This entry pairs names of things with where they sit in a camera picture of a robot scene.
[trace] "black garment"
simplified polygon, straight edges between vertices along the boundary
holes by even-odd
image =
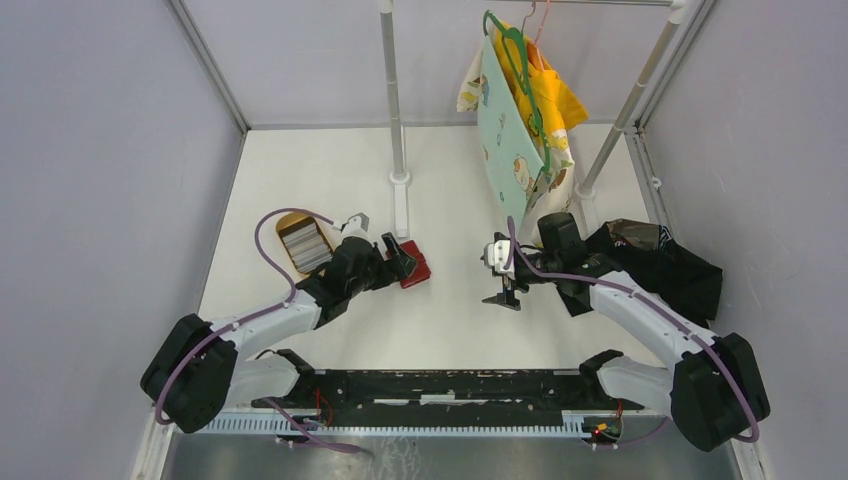
[[[618,262],[640,287],[659,294],[689,321],[707,327],[707,320],[715,320],[722,270],[678,245],[666,227],[615,220],[592,234],[586,246]]]

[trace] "gray wall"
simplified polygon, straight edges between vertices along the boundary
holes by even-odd
[[[388,122],[377,0],[187,0],[254,125]],[[544,1],[527,22],[535,36]],[[404,122],[473,122],[456,94],[491,9],[518,24],[529,1],[397,0]],[[551,5],[540,44],[593,120],[614,119],[665,25],[662,7]]]
[[[0,478],[125,478],[239,135],[161,0],[0,4]]]
[[[848,3],[721,1],[647,127],[675,232],[725,269],[777,479],[845,478]]]

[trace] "metal frame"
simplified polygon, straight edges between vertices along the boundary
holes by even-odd
[[[176,16],[177,23],[186,35],[192,50],[194,50],[194,53],[197,55],[197,59],[200,62],[201,67],[203,67],[203,70],[206,72],[206,75],[209,76],[209,80],[212,82],[212,85],[221,97],[221,101],[224,102],[224,106],[229,112],[236,128],[238,128],[242,135],[246,134],[247,131],[250,130],[250,124],[247,123],[247,119],[245,119],[244,113],[241,111],[241,107],[239,107],[238,102],[236,102],[235,96],[233,96],[233,92],[227,84],[227,80],[224,79],[221,69],[218,68],[218,64],[215,62],[212,52],[209,51],[209,46],[206,45],[206,41],[203,40],[200,30],[197,29],[197,24],[194,23],[194,19],[191,17],[188,7],[185,6],[183,0],[165,0],[165,3],[168,4],[171,12]]]
[[[394,183],[397,174],[401,174],[400,177],[404,178],[404,173],[406,174],[406,180],[403,185],[404,191],[404,204],[405,204],[405,193],[406,193],[406,185],[408,185],[409,172],[406,171],[406,163],[404,156],[404,144],[403,144],[403,127],[400,121],[400,108],[398,101],[398,93],[397,93],[397,75],[395,68],[395,55],[394,55],[394,37],[393,37],[393,25],[391,18],[391,5],[392,0],[379,0],[381,5],[381,27],[383,31],[383,44],[384,44],[384,55],[386,59],[386,79],[387,79],[387,94],[389,96],[389,108],[390,108],[390,118],[391,118],[391,128],[392,128],[392,157],[393,157],[393,169],[390,174],[390,179]],[[529,2],[532,0],[493,0],[493,1],[523,1]],[[681,5],[681,0],[551,0],[552,3],[564,3],[564,4],[601,4],[601,5],[622,5],[622,6],[654,6],[654,7],[671,7],[674,8],[675,5]],[[197,25],[195,24],[188,8],[186,7],[184,0],[166,0],[165,3],[169,6],[172,13],[174,14],[177,23],[180,25],[183,33],[186,35],[189,44],[197,55],[198,61],[201,64],[201,67],[204,69],[206,74],[208,75],[210,82],[215,87],[218,92],[221,101],[224,103],[225,108],[227,109],[230,117],[233,120],[233,123],[238,128],[238,130],[242,133],[242,148],[244,145],[244,140],[246,139],[246,133],[252,129],[252,126],[248,123],[247,119],[244,116],[241,108],[238,105],[232,91],[227,84],[226,79],[224,78],[218,64],[216,63],[212,53],[209,50],[208,45],[204,41],[202,35],[200,34]],[[651,166],[650,156],[647,149],[646,141],[645,141],[645,133],[644,127],[652,118],[654,111],[662,96],[664,91],[666,90],[669,82],[674,77],[675,73],[680,67],[680,64],[685,58],[686,54],[691,48],[692,41],[700,31],[705,22],[706,18],[711,13],[716,0],[701,0],[698,4],[695,13],[692,16],[692,20],[685,27],[684,34],[680,40],[680,42],[675,46],[674,51],[662,70],[662,73],[659,75],[658,80],[654,88],[649,92],[648,100],[645,103],[642,110],[639,112],[638,116],[633,119],[632,114],[635,110],[636,103],[638,103],[639,98],[641,98],[641,94],[644,91],[645,86],[647,85],[647,81],[655,72],[657,64],[659,60],[662,58],[663,54],[666,52],[671,39],[674,36],[673,31],[669,31],[670,27],[668,24],[666,28],[663,30],[662,35],[660,36],[659,41],[657,42],[654,50],[652,51],[648,61],[646,62],[645,67],[640,74],[639,80],[636,85],[634,85],[633,90],[631,91],[630,97],[628,97],[628,101],[625,102],[624,108],[622,108],[622,112],[619,114],[618,119],[616,120],[616,125],[619,125],[618,129],[616,126],[613,126],[613,129],[610,131],[610,135],[607,140],[610,140],[610,137],[615,136],[615,140],[617,140],[620,135],[623,133],[627,142],[628,150],[630,151],[631,158],[634,161],[634,168],[636,170],[637,177],[640,182],[640,188],[642,188],[642,194],[645,198],[646,204],[650,204],[649,215],[651,216],[651,220],[663,223],[668,225],[669,218],[666,213],[665,206],[662,200],[661,192],[659,191],[659,185],[655,186],[655,175],[653,172],[653,168]],[[635,123],[631,123],[627,125],[627,122],[633,120]],[[261,126],[258,129],[267,129],[268,126]],[[314,128],[309,126],[285,126],[286,128]],[[339,128],[350,128],[351,125],[339,125]],[[588,186],[591,187],[594,183],[594,179],[597,178],[598,173],[600,172],[603,164],[606,162],[606,158],[608,158],[609,153],[612,151],[612,148],[608,148],[609,152],[606,152],[606,157],[599,153],[598,157],[595,160],[595,163],[592,166],[589,174],[587,174],[587,178],[591,178],[591,182],[588,183]],[[600,415],[603,412],[592,412],[594,414]],[[162,473],[162,469],[164,467],[165,456],[168,452],[168,447],[171,443],[172,435],[175,429],[173,426],[160,426],[155,424],[153,420],[153,415],[148,419],[148,424],[146,425],[145,431],[142,434],[141,445],[138,451],[138,455],[136,458],[136,462],[132,471],[132,477],[137,479],[158,479]],[[763,480],[766,478],[765,472],[763,470],[763,466],[759,461],[758,452],[755,446],[740,444],[739,442],[733,442],[733,450],[736,453],[737,462],[740,466],[742,477],[745,480]]]
[[[677,46],[674,48],[674,51],[669,57],[665,68],[663,68],[662,73],[660,73],[659,77],[657,77],[658,80],[656,85],[648,94],[648,101],[645,103],[642,111],[639,112],[636,123],[639,130],[644,129],[645,125],[650,122],[654,110],[656,110],[659,101],[665,94],[666,87],[680,68],[680,64],[689,52],[692,42],[701,31],[704,22],[710,16],[710,13],[712,13],[716,3],[716,0],[701,0],[700,3],[698,3],[698,6],[695,8],[695,12],[692,14],[692,19],[684,27],[680,42],[678,42]]]

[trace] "green hanger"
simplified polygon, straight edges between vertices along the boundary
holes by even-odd
[[[545,166],[542,168],[542,171],[544,173],[548,173],[548,170],[551,167],[551,149],[548,144],[548,136],[545,134],[545,129],[543,128],[542,115],[539,113],[539,109],[536,108],[536,98],[533,96],[533,90],[530,89],[527,46],[524,45],[524,34],[515,27],[504,27],[491,10],[486,10],[486,13],[483,14],[483,35],[485,36],[489,35],[489,30],[486,28],[486,22],[489,20],[491,20],[492,23],[495,24],[495,27],[501,31],[501,42],[503,43],[504,51],[506,52],[506,58],[509,60],[509,66],[512,68],[512,72],[515,73],[516,78],[518,78],[518,86],[521,88],[521,92],[527,95],[527,98],[530,99],[530,108],[533,109],[533,117],[530,121],[536,127],[536,131],[539,132],[539,137],[542,139],[542,146],[545,149]],[[509,53],[509,49],[506,48],[507,39],[512,40],[516,47],[518,47],[518,54],[521,57],[520,73],[518,69],[515,68],[515,62],[512,59],[512,55]]]

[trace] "wire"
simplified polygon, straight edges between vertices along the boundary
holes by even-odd
[[[733,378],[733,375],[730,373],[730,370],[727,368],[727,365],[725,365],[724,362],[721,361],[721,358],[719,358],[718,354],[715,352],[715,350],[712,349],[712,347],[710,347],[709,344],[707,344],[707,342],[705,342],[703,339],[701,339],[701,337],[696,335],[685,324],[680,322],[678,319],[674,318],[672,314],[668,313],[666,309],[660,306],[655,300],[645,295],[642,295],[641,293],[637,292],[636,290],[630,287],[626,287],[615,282],[610,282],[609,280],[601,280],[600,278],[587,277],[585,275],[540,272],[535,266],[533,266],[533,264],[529,260],[527,260],[527,256],[524,254],[521,248],[515,247],[516,245],[519,245],[519,243],[515,238],[515,221],[512,219],[512,216],[507,217],[506,224],[507,229],[509,230],[509,239],[511,242],[510,252],[515,251],[521,257],[521,259],[524,260],[524,263],[527,264],[527,267],[530,269],[531,272],[533,272],[534,275],[542,278],[561,278],[564,280],[576,280],[578,282],[601,285],[603,287],[608,287],[618,290],[620,292],[624,292],[627,295],[636,298],[637,300],[648,306],[651,310],[657,312],[657,314],[666,319],[675,328],[680,330],[684,335],[688,335],[693,342],[695,342],[699,347],[701,347],[702,350],[707,353],[707,356],[710,357],[715,366],[721,372],[722,376],[724,376],[725,380],[727,380],[727,384],[730,386],[730,390],[733,391],[733,395],[736,396],[736,400],[739,401],[739,405],[742,407],[742,411],[745,414],[745,418],[748,420],[748,424],[751,427],[751,435],[747,437],[743,435],[736,435],[733,438],[745,443],[754,443],[759,440],[760,427],[757,424],[757,419],[754,416],[753,410],[751,410],[751,406],[748,405],[748,401],[745,399],[745,395],[742,393],[742,389],[739,388],[739,384],[736,383],[736,379]]]
[[[545,2],[545,13],[542,15],[542,23],[539,24],[539,30],[536,32],[536,38],[533,39],[533,43],[536,44],[536,48],[539,45],[539,38],[542,36],[542,29],[545,28],[545,20],[548,18],[548,10],[551,8],[551,0],[547,0]]]
[[[304,446],[304,447],[327,448],[329,450],[333,450],[333,451],[339,452],[339,453],[359,453],[359,452],[362,451],[362,447],[360,447],[358,445],[352,445],[352,444],[349,444],[349,443],[328,443],[328,442],[325,442],[325,441],[321,440],[320,438],[318,438],[317,436],[309,433],[309,431],[307,431],[305,428],[303,428],[303,426],[301,426],[299,423],[297,423],[294,420],[294,418],[292,418],[291,415],[289,415],[285,410],[283,410],[283,407],[277,405],[277,402],[273,401],[270,398],[263,398],[262,401],[264,401],[265,403],[270,405],[271,408],[273,408],[274,410],[279,412],[280,415],[282,415],[283,417],[285,417],[286,420],[288,420],[289,424],[292,427],[294,427],[295,430],[297,430],[304,437],[309,439],[309,442],[307,442],[307,443],[297,443],[297,444],[294,444],[294,445],[299,445],[299,446]]]
[[[668,427],[669,423],[671,423],[670,419],[668,417],[663,417],[662,422],[660,422],[659,426],[657,428],[655,428],[651,433],[649,433],[647,435],[643,435],[639,438],[634,438],[633,440],[627,440],[626,442],[618,441],[618,442],[615,442],[615,444],[613,444],[613,445],[604,445],[602,443],[586,443],[586,442],[580,442],[580,443],[582,443],[583,445],[592,447],[592,449],[600,449],[600,450],[618,450],[621,447],[632,447],[634,445],[638,445],[640,443],[647,442],[648,440],[656,437],[663,430],[665,430],[666,427]]]
[[[176,368],[174,368],[174,371],[171,372],[171,375],[168,377],[168,380],[165,381],[165,385],[162,386],[162,390],[159,392],[159,397],[156,399],[156,408],[154,410],[154,417],[156,419],[156,423],[160,425],[170,425],[174,423],[173,420],[165,418],[162,415],[163,410],[165,408],[165,399],[168,398],[168,393],[170,393],[171,387],[174,386],[174,382],[176,382],[177,377],[179,377],[182,371],[185,370],[185,367],[189,364],[189,362],[191,362],[192,359],[194,359],[195,355],[200,353],[201,350],[206,348],[207,345],[212,343],[213,340],[220,337],[221,335],[231,332],[238,326],[256,320],[257,318],[260,318],[268,313],[275,312],[281,308],[287,308],[289,303],[294,300],[294,297],[297,294],[297,288],[295,287],[294,280],[292,279],[291,275],[289,275],[288,273],[286,273],[285,270],[283,270],[283,267],[277,264],[274,260],[271,259],[271,257],[268,256],[267,253],[265,253],[265,249],[262,248],[262,242],[259,240],[259,232],[262,230],[262,226],[265,225],[265,222],[267,222],[271,217],[279,215],[281,213],[302,213],[304,215],[309,215],[310,217],[317,218],[322,222],[333,224],[333,221],[329,218],[323,215],[319,215],[315,212],[305,210],[303,208],[280,208],[267,213],[264,217],[262,217],[261,220],[259,220],[259,222],[256,224],[256,228],[253,231],[253,243],[256,245],[256,250],[259,251],[259,255],[262,256],[262,258],[266,262],[268,262],[268,264],[271,265],[274,270],[279,272],[283,276],[283,278],[285,278],[286,281],[289,283],[289,295],[286,297],[285,300],[280,303],[276,303],[274,305],[271,305],[270,307],[263,308],[262,310],[253,312],[232,323],[224,325],[223,327],[209,334],[206,338],[204,338],[197,345],[195,345],[194,348],[189,350],[186,356],[183,357],[183,359],[180,360],[180,363],[177,364]]]
[[[274,351],[273,351],[273,350],[271,350],[270,348],[266,348],[265,350],[262,350],[261,352],[259,352],[259,354],[258,354],[258,355],[256,355],[255,357],[253,357],[253,359],[254,359],[254,360],[259,360],[259,359],[260,359],[260,358],[262,358],[262,357],[263,357],[266,353],[274,353]]]

